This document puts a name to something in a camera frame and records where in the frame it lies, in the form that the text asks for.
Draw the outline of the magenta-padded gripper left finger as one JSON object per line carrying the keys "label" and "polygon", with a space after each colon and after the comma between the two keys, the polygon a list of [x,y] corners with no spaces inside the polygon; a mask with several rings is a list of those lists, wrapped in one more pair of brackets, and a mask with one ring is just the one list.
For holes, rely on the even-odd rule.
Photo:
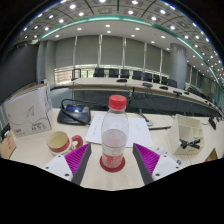
{"label": "magenta-padded gripper left finger", "polygon": [[76,185],[80,185],[90,155],[91,145],[86,144],[67,155],[56,155],[43,169]]}

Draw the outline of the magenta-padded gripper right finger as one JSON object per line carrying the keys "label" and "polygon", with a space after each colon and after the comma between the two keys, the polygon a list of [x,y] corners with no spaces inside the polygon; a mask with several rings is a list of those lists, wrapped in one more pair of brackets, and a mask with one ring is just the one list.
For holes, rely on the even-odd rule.
{"label": "magenta-padded gripper right finger", "polygon": [[145,185],[182,169],[182,167],[167,154],[159,155],[136,143],[133,144],[133,155],[137,161]]}

